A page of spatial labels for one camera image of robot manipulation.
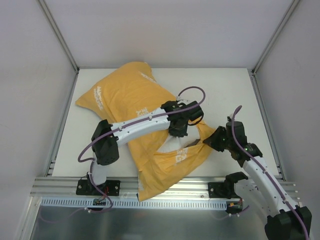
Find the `white pillow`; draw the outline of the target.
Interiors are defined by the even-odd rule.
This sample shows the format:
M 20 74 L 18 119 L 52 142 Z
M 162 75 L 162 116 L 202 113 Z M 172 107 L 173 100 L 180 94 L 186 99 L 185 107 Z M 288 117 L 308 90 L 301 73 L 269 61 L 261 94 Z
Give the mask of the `white pillow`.
M 198 135 L 188 135 L 184 137 L 176 137 L 169 135 L 162 146 L 157 150 L 158 153 L 170 153 L 183 148 L 196 145 L 200 141 Z

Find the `blue and yellow pillowcase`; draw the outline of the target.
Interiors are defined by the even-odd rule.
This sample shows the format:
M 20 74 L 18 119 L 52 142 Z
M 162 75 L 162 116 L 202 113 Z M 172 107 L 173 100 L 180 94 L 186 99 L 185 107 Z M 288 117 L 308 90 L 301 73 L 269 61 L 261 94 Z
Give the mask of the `blue and yellow pillowcase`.
M 145 62 L 129 62 L 98 81 L 76 100 L 76 105 L 89 109 L 110 123 L 125 122 L 144 116 L 176 98 L 160 86 Z M 170 188 L 199 167 L 211 154 L 212 149 L 203 140 L 214 129 L 202 120 L 191 126 L 200 137 L 196 145 L 180 150 L 160 153 L 149 143 L 156 134 L 143 136 L 128 143 L 138 170 L 138 200 L 153 198 Z M 158 134 L 165 141 L 165 134 Z

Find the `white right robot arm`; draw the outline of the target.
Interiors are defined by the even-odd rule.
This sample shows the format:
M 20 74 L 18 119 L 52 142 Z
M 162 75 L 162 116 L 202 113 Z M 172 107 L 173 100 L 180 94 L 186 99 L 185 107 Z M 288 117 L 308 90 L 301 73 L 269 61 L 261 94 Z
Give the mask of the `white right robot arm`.
M 244 125 L 229 120 L 203 143 L 218 152 L 229 151 L 242 171 L 226 175 L 224 182 L 208 183 L 211 198 L 241 198 L 259 213 L 269 240 L 308 240 L 312 214 L 284 190 L 269 172 L 260 149 L 249 143 Z

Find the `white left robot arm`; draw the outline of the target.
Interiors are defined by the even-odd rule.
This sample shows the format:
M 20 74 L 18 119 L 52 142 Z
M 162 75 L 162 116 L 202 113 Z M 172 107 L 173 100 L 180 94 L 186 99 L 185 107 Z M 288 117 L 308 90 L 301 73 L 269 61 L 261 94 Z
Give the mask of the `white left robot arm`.
M 149 143 L 160 153 L 180 150 L 198 138 L 191 121 L 202 115 L 202 109 L 196 101 L 167 101 L 161 107 L 148 113 L 123 122 L 108 123 L 102 120 L 98 123 L 89 147 L 93 151 L 92 164 L 87 173 L 89 179 L 87 189 L 93 195 L 104 191 L 107 180 L 106 166 L 119 159 L 119 147 L 156 134 Z M 161 142 L 160 133 L 165 134 Z

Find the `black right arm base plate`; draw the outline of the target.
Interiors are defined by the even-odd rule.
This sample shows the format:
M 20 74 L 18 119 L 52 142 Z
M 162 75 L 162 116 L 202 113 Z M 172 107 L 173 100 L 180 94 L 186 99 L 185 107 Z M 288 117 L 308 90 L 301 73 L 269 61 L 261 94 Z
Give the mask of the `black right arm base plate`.
M 209 182 L 209 198 L 247 199 L 250 196 L 247 182 Z

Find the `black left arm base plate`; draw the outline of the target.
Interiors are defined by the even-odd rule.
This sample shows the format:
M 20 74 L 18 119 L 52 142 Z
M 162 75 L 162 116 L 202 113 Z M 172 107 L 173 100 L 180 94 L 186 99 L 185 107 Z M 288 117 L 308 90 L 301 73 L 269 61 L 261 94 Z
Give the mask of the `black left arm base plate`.
M 120 192 L 120 184 L 119 180 L 106 180 L 97 187 L 107 196 L 117 197 Z M 80 179 L 77 182 L 75 194 L 78 196 L 102 196 L 89 179 Z

